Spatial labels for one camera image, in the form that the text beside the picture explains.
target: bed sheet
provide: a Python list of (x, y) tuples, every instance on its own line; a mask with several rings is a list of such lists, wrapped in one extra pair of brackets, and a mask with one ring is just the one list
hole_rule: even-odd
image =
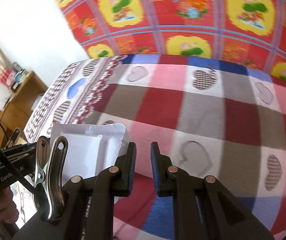
[(53, 123), (123, 123), (137, 144), (132, 195), (114, 235), (174, 239), (171, 198), (155, 196), (150, 143), (190, 175), (217, 177), (276, 239), (286, 234), (286, 82), (226, 61), (130, 54), (77, 62), (50, 86), (24, 132)]

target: human hand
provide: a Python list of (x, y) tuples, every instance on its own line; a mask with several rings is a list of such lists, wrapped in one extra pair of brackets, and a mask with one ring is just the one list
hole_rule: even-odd
[(0, 192), (0, 220), (8, 224), (15, 223), (18, 220), (19, 212), (13, 201), (13, 192), (10, 187)]

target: black cable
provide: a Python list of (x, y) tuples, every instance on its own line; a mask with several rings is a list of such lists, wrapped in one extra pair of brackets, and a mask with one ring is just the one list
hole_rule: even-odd
[(6, 131), (5, 131), (4, 127), (3, 127), (3, 125), (1, 124), (1, 122), (0, 122), (0, 127), (2, 128), (2, 130), (3, 130), (4, 134), (5, 134), (6, 140), (8, 141), (9, 138), (7, 137)]
[(4, 165), (4, 167), (12, 173), (12, 175), (32, 194), (37, 194), (33, 185), (31, 185), (27, 179), (15, 168), (15, 166), (8, 160), (5, 154), (0, 149), (0, 162)]

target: white plastic package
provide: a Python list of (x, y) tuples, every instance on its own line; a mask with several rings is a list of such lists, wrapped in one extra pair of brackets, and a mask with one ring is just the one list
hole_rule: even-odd
[(130, 136), (121, 123), (107, 125), (54, 124), (50, 146), (57, 136), (65, 136), (68, 149), (62, 174), (62, 185), (73, 176), (84, 179), (97, 176), (125, 155)]

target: copper rivet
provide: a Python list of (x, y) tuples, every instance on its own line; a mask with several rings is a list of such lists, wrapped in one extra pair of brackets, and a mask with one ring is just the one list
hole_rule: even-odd
[(108, 169), (111, 173), (115, 173), (115, 172), (118, 172), (119, 171), (119, 168), (116, 167), (116, 166), (112, 166)]
[(74, 176), (74, 177), (72, 177), (70, 180), (71, 180), (71, 182), (73, 182), (73, 183), (78, 183), (78, 182), (81, 181), (81, 177), (80, 177), (80, 176)]
[(213, 176), (207, 176), (205, 179), (208, 183), (214, 183), (216, 181), (216, 178)]
[(177, 167), (175, 167), (175, 166), (170, 166), (169, 168), (168, 168), (168, 171), (169, 172), (177, 172), (179, 169), (177, 168)]

